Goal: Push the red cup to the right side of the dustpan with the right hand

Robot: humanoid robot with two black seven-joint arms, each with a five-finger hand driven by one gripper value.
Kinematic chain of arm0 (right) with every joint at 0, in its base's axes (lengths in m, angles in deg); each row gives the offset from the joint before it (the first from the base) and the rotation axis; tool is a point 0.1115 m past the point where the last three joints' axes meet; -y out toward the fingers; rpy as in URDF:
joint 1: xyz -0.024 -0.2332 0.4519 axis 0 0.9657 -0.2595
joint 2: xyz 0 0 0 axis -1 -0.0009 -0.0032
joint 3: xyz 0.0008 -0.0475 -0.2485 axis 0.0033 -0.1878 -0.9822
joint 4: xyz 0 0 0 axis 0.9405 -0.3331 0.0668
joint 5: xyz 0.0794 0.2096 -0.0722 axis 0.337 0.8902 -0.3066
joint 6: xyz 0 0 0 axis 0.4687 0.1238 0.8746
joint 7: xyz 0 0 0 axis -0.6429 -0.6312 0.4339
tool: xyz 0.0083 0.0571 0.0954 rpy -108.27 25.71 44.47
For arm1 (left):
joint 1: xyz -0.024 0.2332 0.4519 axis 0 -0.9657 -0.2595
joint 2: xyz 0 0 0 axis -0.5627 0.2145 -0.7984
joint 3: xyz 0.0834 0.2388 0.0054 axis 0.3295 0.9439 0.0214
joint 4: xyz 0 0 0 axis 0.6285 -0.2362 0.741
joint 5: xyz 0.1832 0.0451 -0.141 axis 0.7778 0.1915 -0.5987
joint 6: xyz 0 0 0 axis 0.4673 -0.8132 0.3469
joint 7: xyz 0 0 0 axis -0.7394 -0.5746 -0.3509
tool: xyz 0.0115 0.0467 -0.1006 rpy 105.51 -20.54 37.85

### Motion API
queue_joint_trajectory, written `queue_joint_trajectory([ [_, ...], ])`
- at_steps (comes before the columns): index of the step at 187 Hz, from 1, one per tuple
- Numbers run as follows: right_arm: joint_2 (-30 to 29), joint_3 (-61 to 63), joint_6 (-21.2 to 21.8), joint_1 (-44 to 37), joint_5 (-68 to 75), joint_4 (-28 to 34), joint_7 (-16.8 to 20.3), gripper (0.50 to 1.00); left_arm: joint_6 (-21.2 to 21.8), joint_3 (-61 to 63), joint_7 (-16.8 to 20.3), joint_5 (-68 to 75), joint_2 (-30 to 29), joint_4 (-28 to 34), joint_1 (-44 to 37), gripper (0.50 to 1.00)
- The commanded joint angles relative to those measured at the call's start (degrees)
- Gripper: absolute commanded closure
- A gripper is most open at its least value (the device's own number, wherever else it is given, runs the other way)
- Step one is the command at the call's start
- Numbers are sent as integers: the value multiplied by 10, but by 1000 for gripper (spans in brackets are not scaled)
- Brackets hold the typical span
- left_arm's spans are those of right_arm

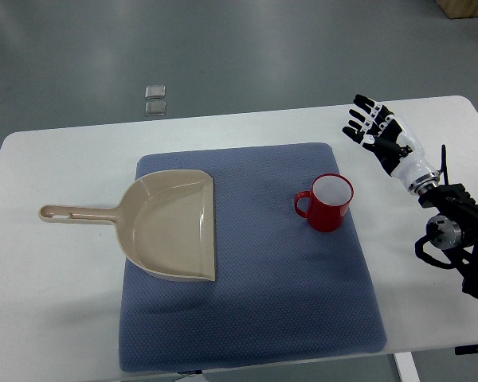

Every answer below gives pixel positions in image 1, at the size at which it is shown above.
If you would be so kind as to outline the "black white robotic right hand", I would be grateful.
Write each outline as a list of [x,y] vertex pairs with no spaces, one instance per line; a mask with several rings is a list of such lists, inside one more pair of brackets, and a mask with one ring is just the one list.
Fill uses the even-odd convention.
[[370,151],[384,171],[415,195],[438,186],[440,173],[425,159],[423,146],[403,120],[385,104],[357,94],[343,133]]

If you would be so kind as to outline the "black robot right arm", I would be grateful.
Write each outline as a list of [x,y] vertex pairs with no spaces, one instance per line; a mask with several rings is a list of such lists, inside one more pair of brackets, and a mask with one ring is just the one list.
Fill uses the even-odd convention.
[[461,183],[449,183],[445,145],[437,176],[419,187],[417,195],[422,208],[435,208],[438,214],[415,243],[415,256],[433,267],[457,270],[462,291],[478,299],[478,204]]

